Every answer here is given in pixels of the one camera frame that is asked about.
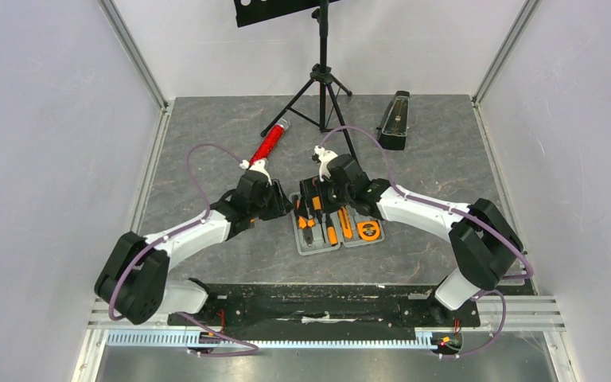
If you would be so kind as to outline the orange handled pliers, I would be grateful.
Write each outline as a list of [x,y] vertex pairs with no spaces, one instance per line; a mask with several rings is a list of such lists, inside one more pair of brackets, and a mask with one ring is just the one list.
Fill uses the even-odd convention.
[[303,240],[308,247],[314,243],[313,226],[314,223],[307,217],[305,205],[300,201],[296,203],[295,215],[297,217],[298,228],[302,231]]

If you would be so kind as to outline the orange handled screwdriver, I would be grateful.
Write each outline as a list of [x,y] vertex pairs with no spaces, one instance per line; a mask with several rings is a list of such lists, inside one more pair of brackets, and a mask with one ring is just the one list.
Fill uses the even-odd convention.
[[312,197],[312,204],[317,222],[319,223],[320,227],[323,228],[325,226],[325,220],[321,198],[319,196]]
[[333,219],[331,215],[328,213],[325,214],[325,228],[326,228],[326,235],[327,235],[329,244],[332,247],[336,247],[339,243],[337,231],[334,227]]

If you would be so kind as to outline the grey plastic tool case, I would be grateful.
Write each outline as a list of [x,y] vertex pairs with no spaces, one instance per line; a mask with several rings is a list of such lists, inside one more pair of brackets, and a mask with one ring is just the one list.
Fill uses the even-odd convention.
[[[361,216],[357,214],[352,208],[346,207],[350,215],[350,218],[352,220],[353,238],[351,240],[346,240],[344,238],[338,213],[337,212],[329,213],[333,219],[333,224],[337,231],[337,236],[339,240],[338,245],[336,247],[332,247],[329,244],[329,241],[327,239],[325,226],[323,228],[320,227],[315,217],[313,207],[306,206],[305,204],[306,199],[303,196],[301,196],[299,193],[292,193],[288,197],[294,205],[294,209],[291,212],[291,219],[292,219],[292,223],[294,226],[295,246],[297,249],[297,253],[299,255],[302,255],[302,256],[319,255],[319,254],[323,254],[326,252],[336,251],[340,248],[358,248],[358,247],[368,246],[371,244],[377,244],[385,240],[385,232],[379,220],[377,220],[380,224],[380,229],[381,229],[381,236],[379,240],[372,241],[372,242],[362,240],[357,233],[356,223],[360,221],[376,220],[376,219],[373,219],[367,216]],[[303,240],[302,231],[298,228],[297,217],[295,215],[297,201],[300,201],[301,203],[305,205],[305,209],[307,210],[306,215],[314,223],[314,226],[313,226],[314,243],[311,247],[308,247],[306,245],[305,241]]]

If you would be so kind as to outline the orange black utility knife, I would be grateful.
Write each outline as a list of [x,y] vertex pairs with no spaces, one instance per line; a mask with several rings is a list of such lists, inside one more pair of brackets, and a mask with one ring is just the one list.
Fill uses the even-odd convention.
[[344,238],[346,240],[351,240],[353,238],[353,226],[352,226],[352,220],[350,218],[347,208],[341,207],[337,213],[339,216],[339,221],[341,223],[341,229],[342,229]]

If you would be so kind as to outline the orange tape measure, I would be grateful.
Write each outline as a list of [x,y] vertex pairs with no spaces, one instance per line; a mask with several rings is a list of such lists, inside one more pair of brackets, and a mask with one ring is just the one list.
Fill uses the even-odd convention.
[[359,237],[368,242],[377,241],[381,236],[380,224],[377,220],[365,220],[356,223]]

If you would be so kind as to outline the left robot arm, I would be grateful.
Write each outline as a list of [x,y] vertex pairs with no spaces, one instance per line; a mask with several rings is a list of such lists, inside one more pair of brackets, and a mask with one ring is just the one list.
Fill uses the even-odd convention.
[[256,221],[278,219],[292,209],[279,180],[247,170],[234,189],[195,218],[156,234],[122,234],[95,281],[95,295],[109,304],[113,321],[140,325],[155,314],[182,312],[199,325],[210,324],[218,305],[209,288],[199,280],[172,280],[169,273],[197,252],[253,228]]

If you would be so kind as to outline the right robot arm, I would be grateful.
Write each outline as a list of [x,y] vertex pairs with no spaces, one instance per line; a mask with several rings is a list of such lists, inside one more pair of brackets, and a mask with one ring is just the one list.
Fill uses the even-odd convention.
[[509,279],[508,270],[523,245],[500,210],[489,200],[472,204],[412,193],[385,178],[370,179],[350,154],[318,146],[313,160],[326,212],[349,208],[362,216],[406,224],[450,243],[457,268],[431,294],[430,319],[447,325],[465,302]]

